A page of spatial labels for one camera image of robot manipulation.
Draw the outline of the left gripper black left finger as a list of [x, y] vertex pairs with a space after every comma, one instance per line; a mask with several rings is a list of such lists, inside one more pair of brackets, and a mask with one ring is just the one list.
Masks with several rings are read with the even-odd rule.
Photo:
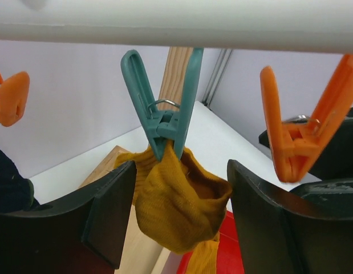
[[0, 213], [0, 273], [114, 273], [135, 179], [128, 161], [33, 211]]

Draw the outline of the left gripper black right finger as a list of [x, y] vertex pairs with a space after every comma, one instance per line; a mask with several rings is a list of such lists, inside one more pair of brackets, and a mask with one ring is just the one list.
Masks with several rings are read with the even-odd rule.
[[286, 191], [228, 161], [246, 273], [353, 273], [353, 179]]

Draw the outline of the white plastic sock hanger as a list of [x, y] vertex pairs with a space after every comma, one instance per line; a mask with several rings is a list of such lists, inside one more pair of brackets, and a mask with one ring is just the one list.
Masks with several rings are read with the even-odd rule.
[[0, 1], [0, 39], [353, 53], [353, 1]]

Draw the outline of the mustard sock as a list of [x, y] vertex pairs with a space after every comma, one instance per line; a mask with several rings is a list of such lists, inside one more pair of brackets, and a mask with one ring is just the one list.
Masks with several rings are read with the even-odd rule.
[[127, 161], [136, 164], [132, 204], [143, 234], [177, 254], [217, 236], [232, 187], [202, 167], [190, 149], [178, 158], [168, 142], [161, 161], [147, 148], [119, 155], [115, 167]]

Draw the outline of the teal clip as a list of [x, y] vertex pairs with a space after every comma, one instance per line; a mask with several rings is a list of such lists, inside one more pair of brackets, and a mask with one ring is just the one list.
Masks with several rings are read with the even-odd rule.
[[121, 71], [149, 145], [157, 160], [163, 158], [168, 140], [181, 158], [193, 112], [200, 78], [203, 48], [194, 48], [186, 67], [181, 103], [169, 99], [155, 100], [143, 60], [136, 50], [121, 59]]

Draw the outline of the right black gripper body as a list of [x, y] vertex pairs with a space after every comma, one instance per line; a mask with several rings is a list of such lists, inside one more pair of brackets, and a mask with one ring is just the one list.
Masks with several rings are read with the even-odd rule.
[[309, 173], [320, 180], [353, 178], [353, 107]]

